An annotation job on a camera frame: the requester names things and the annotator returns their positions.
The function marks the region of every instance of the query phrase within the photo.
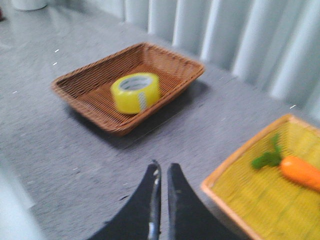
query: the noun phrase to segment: orange carrot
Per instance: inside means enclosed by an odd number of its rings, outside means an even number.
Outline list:
[[[280,163],[281,173],[307,188],[320,192],[320,170],[296,156],[287,156]]]

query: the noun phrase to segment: brown wicker basket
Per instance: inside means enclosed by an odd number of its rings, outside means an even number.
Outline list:
[[[197,61],[142,42],[58,77],[51,87],[100,128],[123,136],[180,95],[204,71],[204,66]],[[110,87],[117,79],[139,72],[159,76],[161,98],[138,114],[119,113]]]

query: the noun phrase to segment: packing tape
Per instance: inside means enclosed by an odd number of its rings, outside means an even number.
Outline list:
[[[137,114],[160,99],[159,78],[149,72],[123,76],[111,86],[116,109],[123,114]]]

